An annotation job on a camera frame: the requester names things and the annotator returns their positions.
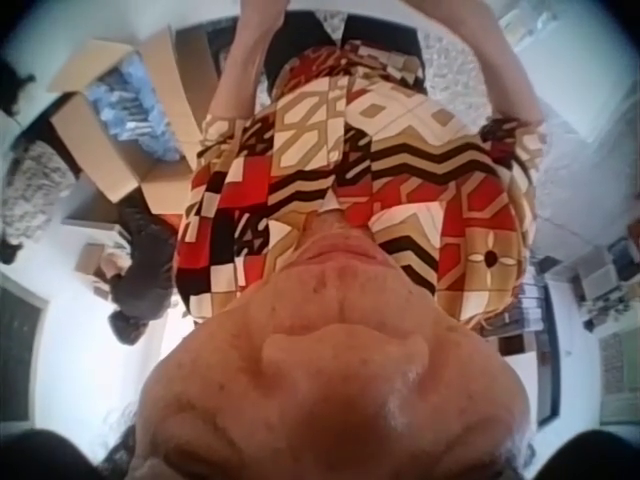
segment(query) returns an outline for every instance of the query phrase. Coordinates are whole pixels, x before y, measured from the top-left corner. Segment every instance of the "mouth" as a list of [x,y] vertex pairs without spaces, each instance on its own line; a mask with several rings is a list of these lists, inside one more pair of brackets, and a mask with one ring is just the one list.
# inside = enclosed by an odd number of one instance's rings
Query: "mouth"
[[396,268],[393,260],[364,235],[341,231],[312,240],[302,247],[282,270],[333,262],[356,262]]

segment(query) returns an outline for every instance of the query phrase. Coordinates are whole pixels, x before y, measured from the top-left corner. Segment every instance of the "open cardboard box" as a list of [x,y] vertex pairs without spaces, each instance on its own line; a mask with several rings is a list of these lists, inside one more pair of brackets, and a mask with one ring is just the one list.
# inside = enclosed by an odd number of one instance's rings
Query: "open cardboard box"
[[[89,85],[138,52],[163,104],[184,157],[157,161],[135,141],[112,138],[84,95]],[[156,214],[181,214],[189,181],[197,166],[202,124],[217,77],[202,27],[161,30],[137,48],[91,40],[73,55],[49,85],[49,91],[76,92],[51,119],[60,137],[87,176],[113,203],[142,187]]]

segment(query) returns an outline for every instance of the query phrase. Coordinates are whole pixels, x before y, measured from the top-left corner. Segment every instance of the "colorful blouse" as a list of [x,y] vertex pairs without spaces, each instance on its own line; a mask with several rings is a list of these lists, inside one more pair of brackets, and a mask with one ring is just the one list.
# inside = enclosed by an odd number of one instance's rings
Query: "colorful blouse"
[[471,132],[423,85],[417,58],[319,47],[255,117],[208,119],[177,249],[191,315],[211,318],[273,275],[309,216],[335,208],[451,317],[473,326],[508,307],[545,136],[515,118]]

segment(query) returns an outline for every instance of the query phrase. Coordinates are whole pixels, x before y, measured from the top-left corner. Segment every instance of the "hand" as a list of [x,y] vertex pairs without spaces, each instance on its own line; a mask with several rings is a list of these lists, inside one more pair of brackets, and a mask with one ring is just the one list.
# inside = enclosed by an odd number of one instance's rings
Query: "hand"
[[238,29],[273,35],[282,25],[290,0],[240,0]]
[[104,255],[100,259],[100,268],[104,272],[107,278],[111,278],[118,273],[122,273],[122,268],[120,267],[120,263],[118,259],[113,253],[109,253]]

